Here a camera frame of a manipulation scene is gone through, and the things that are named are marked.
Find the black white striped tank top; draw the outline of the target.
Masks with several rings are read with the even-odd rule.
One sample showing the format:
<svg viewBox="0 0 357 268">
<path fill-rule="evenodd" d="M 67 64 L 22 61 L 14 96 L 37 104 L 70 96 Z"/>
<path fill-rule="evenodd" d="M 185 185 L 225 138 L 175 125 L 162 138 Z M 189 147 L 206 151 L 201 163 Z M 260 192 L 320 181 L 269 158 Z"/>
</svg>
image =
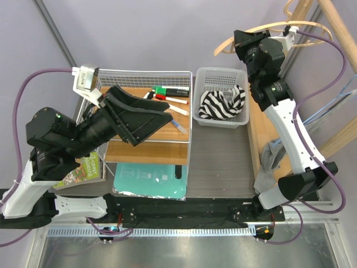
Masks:
<svg viewBox="0 0 357 268">
<path fill-rule="evenodd" d="M 222 121 L 239 115 L 245 105 L 246 92 L 239 85 L 235 85 L 228 92 L 231 93 L 231 100 L 225 98 L 223 91 L 205 91 L 200 97 L 200 118 Z"/>
</svg>

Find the blue wire hanger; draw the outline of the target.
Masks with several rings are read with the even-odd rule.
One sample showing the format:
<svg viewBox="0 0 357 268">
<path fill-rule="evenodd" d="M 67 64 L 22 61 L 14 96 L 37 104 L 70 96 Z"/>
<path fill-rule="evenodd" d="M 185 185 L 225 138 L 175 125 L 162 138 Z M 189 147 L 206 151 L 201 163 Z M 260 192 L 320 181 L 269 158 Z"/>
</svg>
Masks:
<svg viewBox="0 0 357 268">
<path fill-rule="evenodd" d="M 308 133 L 316 132 L 320 126 L 331 116 L 335 111 L 341 108 L 348 101 L 356 99 L 356 89 L 346 91 L 350 84 L 356 80 L 356 74 L 349 80 L 349 82 L 342 88 L 340 93 L 329 101 L 326 105 L 320 108 L 317 112 L 306 119 L 303 124 Z"/>
</svg>

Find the grey garment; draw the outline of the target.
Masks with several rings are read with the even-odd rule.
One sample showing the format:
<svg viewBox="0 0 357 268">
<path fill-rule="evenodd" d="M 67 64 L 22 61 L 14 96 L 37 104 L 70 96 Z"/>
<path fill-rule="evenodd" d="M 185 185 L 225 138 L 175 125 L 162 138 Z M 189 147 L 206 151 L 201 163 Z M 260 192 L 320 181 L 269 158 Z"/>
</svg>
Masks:
<svg viewBox="0 0 357 268">
<path fill-rule="evenodd" d="M 286 149 L 280 139 L 269 141 L 264 145 L 259 157 L 260 168 L 254 182 L 256 194 L 261 194 L 276 184 L 273 172 L 280 168 L 280 162 L 286 154 Z"/>
</svg>

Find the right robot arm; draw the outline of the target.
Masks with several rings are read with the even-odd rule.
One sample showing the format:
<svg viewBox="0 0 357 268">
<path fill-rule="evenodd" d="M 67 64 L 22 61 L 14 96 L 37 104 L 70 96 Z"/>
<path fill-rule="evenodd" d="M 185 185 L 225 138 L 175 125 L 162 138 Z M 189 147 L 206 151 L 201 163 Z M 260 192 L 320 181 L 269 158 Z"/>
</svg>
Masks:
<svg viewBox="0 0 357 268">
<path fill-rule="evenodd" d="M 276 128 L 293 171 L 252 199 L 252 214 L 260 221 L 282 204 L 320 190 L 338 171 L 337 165 L 326 162 L 312 142 L 298 115 L 292 91 L 279 76 L 298 33 L 297 26 L 286 26 L 276 37 L 267 30 L 234 31 L 234 49 L 247 67 L 251 95 Z"/>
</svg>

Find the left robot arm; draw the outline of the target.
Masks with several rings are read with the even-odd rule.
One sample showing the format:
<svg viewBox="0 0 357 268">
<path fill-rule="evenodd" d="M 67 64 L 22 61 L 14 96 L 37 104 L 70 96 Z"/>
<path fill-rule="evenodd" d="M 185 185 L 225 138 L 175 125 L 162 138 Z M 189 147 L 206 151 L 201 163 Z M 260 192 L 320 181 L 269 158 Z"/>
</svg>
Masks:
<svg viewBox="0 0 357 268">
<path fill-rule="evenodd" d="M 119 86 L 99 96 L 97 110 L 81 123 L 53 108 L 39 110 L 26 125 L 33 147 L 22 179 L 1 190 L 1 228 L 35 229 L 54 220 L 92 218 L 112 223 L 119 209 L 110 194 L 95 198 L 65 198 L 49 192 L 78 160 L 114 136 L 137 146 L 172 121 L 169 105 L 130 95 Z"/>
</svg>

